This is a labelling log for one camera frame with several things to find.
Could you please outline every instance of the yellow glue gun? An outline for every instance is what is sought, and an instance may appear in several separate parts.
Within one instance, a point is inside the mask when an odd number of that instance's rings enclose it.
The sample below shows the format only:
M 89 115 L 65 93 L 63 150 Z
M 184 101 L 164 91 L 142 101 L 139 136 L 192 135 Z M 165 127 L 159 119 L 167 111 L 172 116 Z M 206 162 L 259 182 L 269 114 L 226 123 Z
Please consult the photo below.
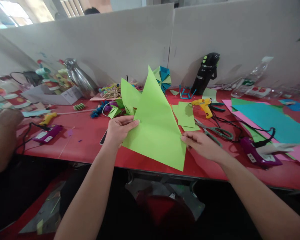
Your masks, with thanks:
M 197 105 L 200 106 L 202 108 L 202 110 L 206 113 L 206 118 L 211 118 L 212 117 L 212 112 L 209 108 L 209 104 L 211 103 L 211 99 L 210 98 L 206 98 L 206 99 L 198 99 L 195 100 L 193 102 L 191 102 L 192 105 Z
M 40 126 L 47 126 L 52 118 L 56 117 L 57 113 L 48 113 L 44 115 L 44 119 L 41 123 L 39 123 Z

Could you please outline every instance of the cardboard box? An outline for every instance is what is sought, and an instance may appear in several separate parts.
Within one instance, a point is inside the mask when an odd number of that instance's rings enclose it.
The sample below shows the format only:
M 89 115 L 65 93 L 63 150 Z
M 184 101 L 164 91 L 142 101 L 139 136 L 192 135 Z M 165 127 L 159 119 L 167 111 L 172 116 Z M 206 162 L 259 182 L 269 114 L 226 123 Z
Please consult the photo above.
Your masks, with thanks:
M 43 104 L 51 105 L 72 105 L 77 101 L 82 94 L 80 90 L 74 86 L 60 95 L 54 94 L 45 84 L 41 84 L 35 88 L 21 93 L 30 102 L 42 102 Z

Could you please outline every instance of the forearm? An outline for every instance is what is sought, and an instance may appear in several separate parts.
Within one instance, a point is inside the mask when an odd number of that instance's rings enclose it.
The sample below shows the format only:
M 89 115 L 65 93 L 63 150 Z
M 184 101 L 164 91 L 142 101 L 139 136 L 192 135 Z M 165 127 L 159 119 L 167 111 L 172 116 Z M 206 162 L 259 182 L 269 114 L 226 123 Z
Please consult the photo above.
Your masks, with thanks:
M 117 149 L 103 145 L 68 207 L 55 239 L 95 240 L 107 206 Z
M 14 127 L 0 125 L 0 172 L 8 165 L 16 147 L 17 137 Z
M 300 239 L 300 216 L 236 159 L 222 169 L 263 239 Z

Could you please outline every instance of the hand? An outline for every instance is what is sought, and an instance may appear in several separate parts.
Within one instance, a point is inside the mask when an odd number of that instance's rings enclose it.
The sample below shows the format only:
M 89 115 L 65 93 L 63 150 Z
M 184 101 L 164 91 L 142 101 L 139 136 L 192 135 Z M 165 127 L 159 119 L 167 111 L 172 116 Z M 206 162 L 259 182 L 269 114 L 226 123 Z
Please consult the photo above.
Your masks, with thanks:
M 111 119 L 104 145 L 121 147 L 121 143 L 127 137 L 128 132 L 140 123 L 140 120 L 134 121 L 133 118 L 134 116 L 122 116 Z
M 17 109 L 5 109 L 0 112 L 0 126 L 16 129 L 23 119 L 23 114 Z
M 181 136 L 181 140 L 187 144 L 189 149 L 193 148 L 202 157 L 218 164 L 223 164 L 228 158 L 232 158 L 232 156 L 202 132 L 184 132 Z

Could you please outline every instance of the blue paper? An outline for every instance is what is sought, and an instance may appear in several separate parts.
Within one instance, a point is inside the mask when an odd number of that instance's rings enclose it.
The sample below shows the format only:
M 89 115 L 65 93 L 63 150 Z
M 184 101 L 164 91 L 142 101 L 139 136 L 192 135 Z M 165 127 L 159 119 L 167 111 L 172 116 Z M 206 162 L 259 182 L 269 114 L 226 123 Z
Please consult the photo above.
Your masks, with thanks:
M 32 117 L 32 116 L 39 116 L 45 113 L 51 112 L 50 110 L 40 110 L 40 111 L 31 111 L 31 112 L 22 112 L 24 117 Z
M 283 99 L 283 100 L 279 100 L 279 102 L 281 102 L 282 104 L 284 104 L 285 102 L 295 102 L 295 104 L 292 104 L 287 107 L 290 108 L 292 111 L 300 112 L 300 103 L 297 101 L 290 100 L 290 99 Z
M 280 113 L 271 105 L 252 103 L 233 107 L 262 129 L 274 127 L 276 129 L 274 138 L 280 143 L 300 144 L 300 123 Z
M 168 75 L 170 75 L 170 70 L 165 67 L 160 66 L 160 72 L 161 72 L 161 81 L 163 82 Z

